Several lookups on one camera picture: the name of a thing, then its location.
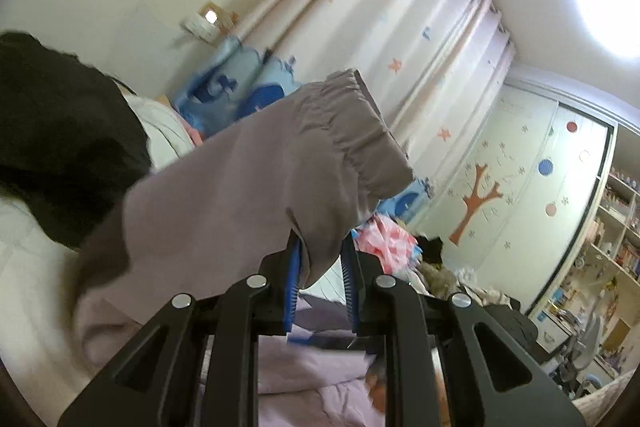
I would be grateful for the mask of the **black garment on bed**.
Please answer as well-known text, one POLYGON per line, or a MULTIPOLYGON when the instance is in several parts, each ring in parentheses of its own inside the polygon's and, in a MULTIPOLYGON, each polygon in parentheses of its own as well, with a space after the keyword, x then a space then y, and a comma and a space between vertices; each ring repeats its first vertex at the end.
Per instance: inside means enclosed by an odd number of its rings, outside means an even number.
POLYGON ((1 191, 77 248, 152 167, 116 81, 24 32, 1 36, 1 191))

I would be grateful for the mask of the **white bookshelf with items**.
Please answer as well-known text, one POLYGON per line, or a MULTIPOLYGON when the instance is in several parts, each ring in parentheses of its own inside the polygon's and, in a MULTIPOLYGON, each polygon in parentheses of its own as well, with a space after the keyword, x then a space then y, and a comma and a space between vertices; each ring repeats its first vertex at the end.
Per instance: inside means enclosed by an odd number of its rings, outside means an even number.
POLYGON ((542 368, 570 398, 639 366, 639 133, 614 138, 586 236, 536 316, 542 368))

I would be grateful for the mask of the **white wardrobe with tree decal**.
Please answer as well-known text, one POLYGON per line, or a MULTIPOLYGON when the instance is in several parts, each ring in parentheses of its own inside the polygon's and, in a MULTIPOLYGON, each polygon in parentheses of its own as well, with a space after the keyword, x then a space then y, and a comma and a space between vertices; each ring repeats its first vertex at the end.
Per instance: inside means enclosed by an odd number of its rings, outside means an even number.
POLYGON ((450 271, 532 312, 582 240, 616 130, 592 103, 510 79, 413 228, 442 241, 450 271))

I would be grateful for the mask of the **whale print pink curtain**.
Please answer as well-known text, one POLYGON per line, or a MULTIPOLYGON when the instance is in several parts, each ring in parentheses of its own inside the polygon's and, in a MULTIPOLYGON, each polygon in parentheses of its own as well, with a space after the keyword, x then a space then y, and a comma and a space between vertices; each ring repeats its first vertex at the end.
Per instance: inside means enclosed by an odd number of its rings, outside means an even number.
POLYGON ((494 0, 265 0, 172 105, 209 136, 305 83, 356 70, 434 200, 514 55, 494 0))

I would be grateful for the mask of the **white striped duvet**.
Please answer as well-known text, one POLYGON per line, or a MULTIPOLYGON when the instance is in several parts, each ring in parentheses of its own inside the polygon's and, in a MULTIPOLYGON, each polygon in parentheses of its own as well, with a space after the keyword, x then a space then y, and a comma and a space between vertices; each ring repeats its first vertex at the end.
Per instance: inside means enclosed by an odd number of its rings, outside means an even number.
POLYGON ((1 422, 53 426, 88 383, 70 337, 77 248, 114 206, 122 174, 198 142, 164 98, 117 92, 1 97, 1 422))

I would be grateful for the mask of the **white wall socket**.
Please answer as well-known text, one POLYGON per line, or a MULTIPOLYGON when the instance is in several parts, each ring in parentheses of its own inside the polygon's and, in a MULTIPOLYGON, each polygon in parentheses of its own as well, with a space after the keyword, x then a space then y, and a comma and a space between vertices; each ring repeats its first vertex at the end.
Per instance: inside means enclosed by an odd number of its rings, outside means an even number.
POLYGON ((237 12, 228 12, 214 2, 207 2, 198 12, 185 17, 180 26, 192 36, 214 43, 220 36, 229 35, 239 20, 237 12))

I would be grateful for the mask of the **olive khaki garment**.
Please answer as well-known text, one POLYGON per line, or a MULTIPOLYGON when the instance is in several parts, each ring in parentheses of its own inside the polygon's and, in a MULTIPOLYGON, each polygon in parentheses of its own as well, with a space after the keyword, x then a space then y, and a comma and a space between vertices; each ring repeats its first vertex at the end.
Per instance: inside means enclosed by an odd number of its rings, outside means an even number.
POLYGON ((461 291, 457 277, 442 265, 432 265, 422 261, 416 269, 423 277, 427 291, 437 299, 447 300, 461 291))

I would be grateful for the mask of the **pink checkered plastic bag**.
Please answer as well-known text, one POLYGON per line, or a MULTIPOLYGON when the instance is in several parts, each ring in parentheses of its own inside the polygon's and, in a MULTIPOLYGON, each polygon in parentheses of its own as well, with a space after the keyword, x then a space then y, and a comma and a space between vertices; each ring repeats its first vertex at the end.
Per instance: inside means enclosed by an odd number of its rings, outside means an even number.
POLYGON ((352 238, 358 251, 380 260, 385 274, 405 270, 422 255, 416 238, 384 213, 376 212, 352 231, 352 238))

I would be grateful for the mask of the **small black garment by wardrobe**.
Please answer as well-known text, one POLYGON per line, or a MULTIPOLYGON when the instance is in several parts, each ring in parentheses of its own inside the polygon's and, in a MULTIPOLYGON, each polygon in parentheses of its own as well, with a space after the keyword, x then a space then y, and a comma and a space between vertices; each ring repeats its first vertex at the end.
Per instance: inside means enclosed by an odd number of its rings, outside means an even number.
POLYGON ((439 237, 429 239, 424 235, 416 236, 418 246, 422 251, 422 258, 425 262, 438 263, 442 261, 442 240, 439 237))

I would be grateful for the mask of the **lilac and purple jacket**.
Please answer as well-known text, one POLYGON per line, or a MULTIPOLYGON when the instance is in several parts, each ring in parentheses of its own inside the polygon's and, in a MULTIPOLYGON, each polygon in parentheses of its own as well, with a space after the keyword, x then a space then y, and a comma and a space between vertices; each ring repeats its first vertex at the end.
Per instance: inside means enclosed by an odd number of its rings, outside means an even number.
POLYGON ((358 72, 336 72, 242 118, 137 183, 80 251, 75 332, 103 366, 179 293, 218 295, 291 233, 304 286, 412 173, 358 72))

